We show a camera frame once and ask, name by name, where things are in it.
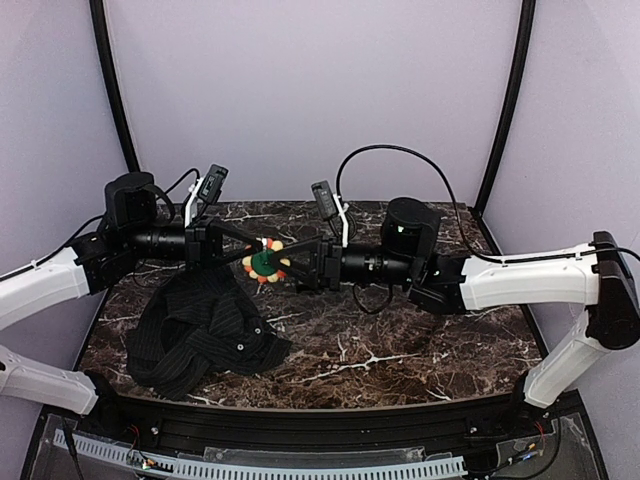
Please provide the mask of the flower brooch green orange yellow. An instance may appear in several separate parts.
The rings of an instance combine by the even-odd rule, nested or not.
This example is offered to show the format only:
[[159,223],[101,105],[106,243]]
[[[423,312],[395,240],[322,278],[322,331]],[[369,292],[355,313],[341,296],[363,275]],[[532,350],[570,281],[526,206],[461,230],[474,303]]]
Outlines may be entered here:
[[251,279],[256,280],[260,284],[282,281],[286,277],[286,273],[271,265],[271,257],[275,252],[284,248],[283,242],[267,238],[264,246],[264,250],[252,255],[247,255],[241,260],[244,271]]

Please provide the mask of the black pinstriped shirt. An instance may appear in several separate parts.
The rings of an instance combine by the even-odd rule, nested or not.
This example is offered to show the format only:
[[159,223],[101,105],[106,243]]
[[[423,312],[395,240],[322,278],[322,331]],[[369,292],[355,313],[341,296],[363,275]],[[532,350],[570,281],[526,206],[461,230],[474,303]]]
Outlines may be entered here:
[[133,380],[178,401],[209,372],[251,376],[278,367],[292,342],[223,266],[183,271],[157,288],[125,345]]

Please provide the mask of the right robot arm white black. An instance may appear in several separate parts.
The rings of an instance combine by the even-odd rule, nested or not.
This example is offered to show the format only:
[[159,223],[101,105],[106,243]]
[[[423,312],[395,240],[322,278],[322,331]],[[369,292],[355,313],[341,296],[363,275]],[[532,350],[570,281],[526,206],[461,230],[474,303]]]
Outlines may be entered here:
[[542,411],[606,354],[639,340],[633,275],[606,231],[587,244],[529,255],[444,255],[435,251],[441,216],[407,197],[386,210],[378,246],[319,237],[288,247],[274,241],[276,270],[319,290],[340,284],[398,285],[411,303],[433,314],[462,314],[503,305],[575,303],[576,323],[514,389],[516,403]]

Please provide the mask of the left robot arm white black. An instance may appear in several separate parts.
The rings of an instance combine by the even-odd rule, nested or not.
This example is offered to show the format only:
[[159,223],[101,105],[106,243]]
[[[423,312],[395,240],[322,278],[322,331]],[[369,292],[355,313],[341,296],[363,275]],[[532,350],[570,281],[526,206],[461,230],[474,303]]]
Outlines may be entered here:
[[178,225],[159,215],[157,205],[165,200],[147,172],[108,183],[95,231],[2,278],[2,325],[102,292],[143,260],[174,260],[184,270],[152,296],[127,340],[137,382],[178,400],[210,370],[252,375],[279,363],[287,344],[230,269],[232,261],[261,251],[264,241],[211,217]]

